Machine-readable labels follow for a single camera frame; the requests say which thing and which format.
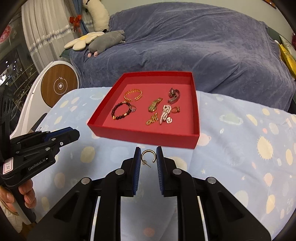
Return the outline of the grey plush toy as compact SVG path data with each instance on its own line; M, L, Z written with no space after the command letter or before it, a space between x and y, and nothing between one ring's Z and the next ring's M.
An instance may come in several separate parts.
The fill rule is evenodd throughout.
M124 30L107 32L102 36L97 37L88 46L87 57L96 57L106 49L125 42Z

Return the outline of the red cardboard tray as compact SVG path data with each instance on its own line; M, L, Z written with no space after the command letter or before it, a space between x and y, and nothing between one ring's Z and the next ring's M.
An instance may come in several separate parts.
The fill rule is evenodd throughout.
M147 125L148 111L157 98L163 100L155 111L161 116L168 103L170 89L180 91L180 99L172 104L171 123L158 121ZM127 102L123 95L131 89L142 90L139 101ZM96 136L155 146L194 149L200 136L198 101L191 72L150 71L123 74L101 101L87 125Z

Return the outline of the white paper label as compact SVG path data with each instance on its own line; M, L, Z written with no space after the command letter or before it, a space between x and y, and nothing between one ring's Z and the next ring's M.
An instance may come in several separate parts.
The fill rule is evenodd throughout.
M13 168L14 168L14 158L11 157L7 160L4 161L4 164L3 164L3 175L13 171Z

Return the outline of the blue planet print cloth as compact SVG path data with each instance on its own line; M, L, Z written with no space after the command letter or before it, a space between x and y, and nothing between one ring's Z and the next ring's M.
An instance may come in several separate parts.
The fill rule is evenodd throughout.
M136 143L98 137L87 126L107 92L73 90L39 125L42 131L70 126L80 137L34 177L37 220L83 177L102 178L133 156ZM197 92L197 97L196 148L164 147L163 154L193 177L215 177L275 237L295 210L295 115L225 95ZM162 196L155 163L142 166L136 196L121 200L122 240L177 240L177 228L176 199Z

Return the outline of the yellow pillow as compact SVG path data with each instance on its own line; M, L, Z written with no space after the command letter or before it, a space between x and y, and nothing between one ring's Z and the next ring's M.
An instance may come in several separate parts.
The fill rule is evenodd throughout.
M282 44L279 44L281 56L284 59L284 62L286 63L289 71L291 72L292 76L296 77L296 62L293 56L285 49L285 47Z

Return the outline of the cream flower plush cushion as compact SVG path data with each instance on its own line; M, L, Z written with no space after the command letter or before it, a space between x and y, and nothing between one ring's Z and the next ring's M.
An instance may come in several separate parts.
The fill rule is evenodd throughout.
M87 44L90 44L97 37L104 35L104 32L91 32L82 37L74 39L64 46L64 49L72 48L74 51L83 50Z

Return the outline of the white lace curtain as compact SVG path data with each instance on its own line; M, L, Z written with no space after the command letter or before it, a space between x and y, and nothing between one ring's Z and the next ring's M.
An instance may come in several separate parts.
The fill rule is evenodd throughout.
M78 37L71 16L76 16L72 1L29 0L22 5L23 33L38 72L59 60L64 46Z

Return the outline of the silver wristwatch blue dial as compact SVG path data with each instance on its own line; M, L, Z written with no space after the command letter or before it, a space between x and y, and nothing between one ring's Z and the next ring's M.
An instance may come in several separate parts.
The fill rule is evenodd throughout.
M180 91L178 89L171 88L169 91L168 104L174 104L180 99Z

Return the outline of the white plush toy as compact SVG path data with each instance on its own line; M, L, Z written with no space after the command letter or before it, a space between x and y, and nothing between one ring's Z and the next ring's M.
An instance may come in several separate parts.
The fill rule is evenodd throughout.
M82 6L90 13L95 32L109 30L109 13L100 0L83 0Z

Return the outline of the red ribbon bow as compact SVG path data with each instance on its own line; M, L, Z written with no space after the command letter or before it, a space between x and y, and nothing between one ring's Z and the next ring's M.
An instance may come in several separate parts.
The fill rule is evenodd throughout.
M81 15L77 15L76 17L71 16L69 18L69 22L73 25L74 31L80 27Z

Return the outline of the grey pillow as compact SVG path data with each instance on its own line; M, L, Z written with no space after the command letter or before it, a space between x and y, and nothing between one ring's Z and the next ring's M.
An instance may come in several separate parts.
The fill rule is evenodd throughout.
M293 56L293 58L296 58L296 51L294 46L290 44L290 42L282 35L280 35L280 39L285 49L287 49L287 51L291 54L291 56Z

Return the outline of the gold chain bangle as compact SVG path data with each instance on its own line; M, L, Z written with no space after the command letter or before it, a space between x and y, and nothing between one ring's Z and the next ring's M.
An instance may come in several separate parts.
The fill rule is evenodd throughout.
M139 101L142 98L142 90L140 90L140 89L131 89L131 90L128 90L123 95L123 98L127 102Z

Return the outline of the gold hoop earring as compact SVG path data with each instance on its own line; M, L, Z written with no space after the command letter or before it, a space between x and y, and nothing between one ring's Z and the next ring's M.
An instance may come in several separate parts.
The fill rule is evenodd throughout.
M157 155L153 150L144 150L141 155L141 162L144 166L151 168L151 164L154 164L157 160Z

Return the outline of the white round wooden device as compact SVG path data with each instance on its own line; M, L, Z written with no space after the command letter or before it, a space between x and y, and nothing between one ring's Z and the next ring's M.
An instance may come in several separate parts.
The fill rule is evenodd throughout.
M10 138L34 132L61 97L78 88L79 77L70 63L61 60L50 62L30 88Z

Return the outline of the purple blue bed blanket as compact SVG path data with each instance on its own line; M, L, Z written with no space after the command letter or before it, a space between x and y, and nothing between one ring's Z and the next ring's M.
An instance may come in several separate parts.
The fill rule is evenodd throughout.
M264 22L208 4L163 2L119 11L125 42L97 57L71 51L80 85L111 87L125 73L187 71L196 89L288 110L295 79Z

